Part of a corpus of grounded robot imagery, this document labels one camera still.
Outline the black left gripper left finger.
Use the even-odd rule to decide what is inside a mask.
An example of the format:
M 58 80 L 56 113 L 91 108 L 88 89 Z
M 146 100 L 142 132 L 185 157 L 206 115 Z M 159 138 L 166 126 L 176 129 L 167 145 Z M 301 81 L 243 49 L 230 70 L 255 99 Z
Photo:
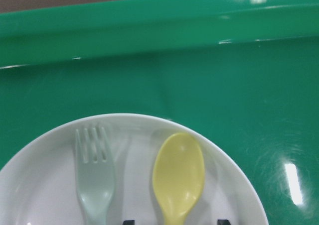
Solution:
M 123 221 L 123 225 L 135 225 L 135 220 L 125 220 Z

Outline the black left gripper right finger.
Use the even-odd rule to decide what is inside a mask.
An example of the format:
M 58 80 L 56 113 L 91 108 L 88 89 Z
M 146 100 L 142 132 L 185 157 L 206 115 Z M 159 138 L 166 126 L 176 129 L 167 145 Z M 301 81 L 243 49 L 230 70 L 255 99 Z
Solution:
M 229 220 L 227 219 L 218 219 L 217 225 L 229 225 Z

